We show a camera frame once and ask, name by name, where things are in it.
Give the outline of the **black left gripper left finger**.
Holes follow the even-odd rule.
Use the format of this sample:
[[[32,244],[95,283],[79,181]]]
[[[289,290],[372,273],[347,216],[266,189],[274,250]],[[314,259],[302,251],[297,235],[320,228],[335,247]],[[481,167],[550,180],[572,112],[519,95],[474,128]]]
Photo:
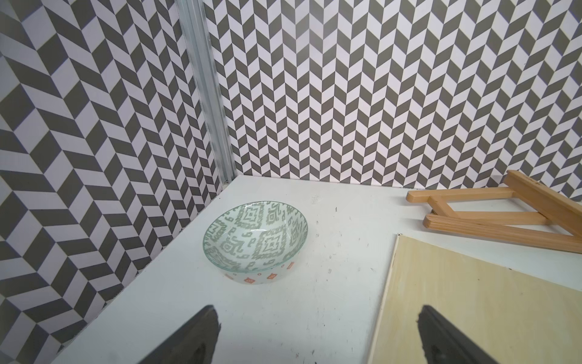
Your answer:
[[[220,330],[221,324],[215,308],[207,305],[139,364],[211,363]]]

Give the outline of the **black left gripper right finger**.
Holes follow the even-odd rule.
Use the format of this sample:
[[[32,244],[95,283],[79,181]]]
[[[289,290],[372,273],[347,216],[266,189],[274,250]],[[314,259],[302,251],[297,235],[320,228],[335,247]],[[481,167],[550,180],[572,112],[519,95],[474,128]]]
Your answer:
[[[422,306],[417,323],[424,356],[429,364],[497,363],[432,306]]]

